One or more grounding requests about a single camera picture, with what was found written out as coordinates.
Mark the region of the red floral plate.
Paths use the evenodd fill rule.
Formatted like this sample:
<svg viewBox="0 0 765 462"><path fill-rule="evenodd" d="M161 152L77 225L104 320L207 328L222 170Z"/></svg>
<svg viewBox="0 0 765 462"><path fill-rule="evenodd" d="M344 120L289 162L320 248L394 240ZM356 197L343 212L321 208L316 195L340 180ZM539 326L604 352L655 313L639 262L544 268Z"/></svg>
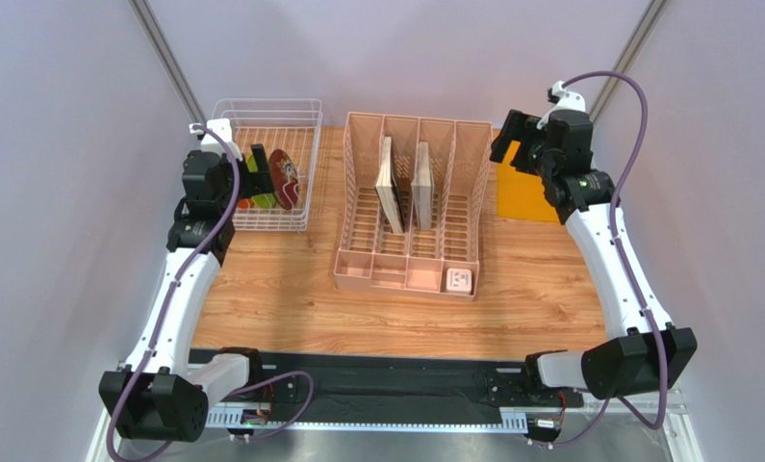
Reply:
<svg viewBox="0 0 765 462"><path fill-rule="evenodd" d="M276 203L284 210L293 209L299 200L299 175L291 157L274 149L268 158Z"/></svg>

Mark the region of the green plate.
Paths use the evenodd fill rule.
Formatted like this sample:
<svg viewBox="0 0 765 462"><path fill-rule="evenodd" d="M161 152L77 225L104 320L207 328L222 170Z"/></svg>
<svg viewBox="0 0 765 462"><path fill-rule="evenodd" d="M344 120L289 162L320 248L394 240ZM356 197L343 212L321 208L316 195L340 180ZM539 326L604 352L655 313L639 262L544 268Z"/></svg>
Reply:
<svg viewBox="0 0 765 462"><path fill-rule="evenodd" d="M247 157L247 159L245 161L248 172L249 172L249 156ZM268 210L268 209L274 208L275 204L276 204L276 198L275 198L273 192L254 194L252 197L250 197L250 199L255 204L255 206L253 208L260 208L260 209L267 209Z"/></svg>

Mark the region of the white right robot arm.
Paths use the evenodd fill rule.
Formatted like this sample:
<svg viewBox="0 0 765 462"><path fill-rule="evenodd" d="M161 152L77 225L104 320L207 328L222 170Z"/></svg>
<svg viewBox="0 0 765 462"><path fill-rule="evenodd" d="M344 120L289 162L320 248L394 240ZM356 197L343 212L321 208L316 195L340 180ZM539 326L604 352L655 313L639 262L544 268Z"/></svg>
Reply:
<svg viewBox="0 0 765 462"><path fill-rule="evenodd" d="M649 286L612 201L611 176L593 168L587 114L557 110L548 120L512 110L490 159L540 178L547 202L575 241L596 287L607 339L586 351L528 356L544 388L574 388L595 398L667 392L698 348L689 327L675 327Z"/></svg>

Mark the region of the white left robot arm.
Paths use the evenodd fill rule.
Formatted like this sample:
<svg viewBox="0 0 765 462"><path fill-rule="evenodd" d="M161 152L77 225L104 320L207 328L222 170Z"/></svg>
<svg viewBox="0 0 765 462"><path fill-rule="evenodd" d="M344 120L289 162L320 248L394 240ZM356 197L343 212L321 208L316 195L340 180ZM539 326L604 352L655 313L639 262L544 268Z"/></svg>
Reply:
<svg viewBox="0 0 765 462"><path fill-rule="evenodd" d="M234 237L233 215L248 180L234 145L187 154L161 288L137 346L99 383L115 424L111 435L194 442L216 404L261 378L260 355L246 347L225 347L199 370L189 370L191 339Z"/></svg>

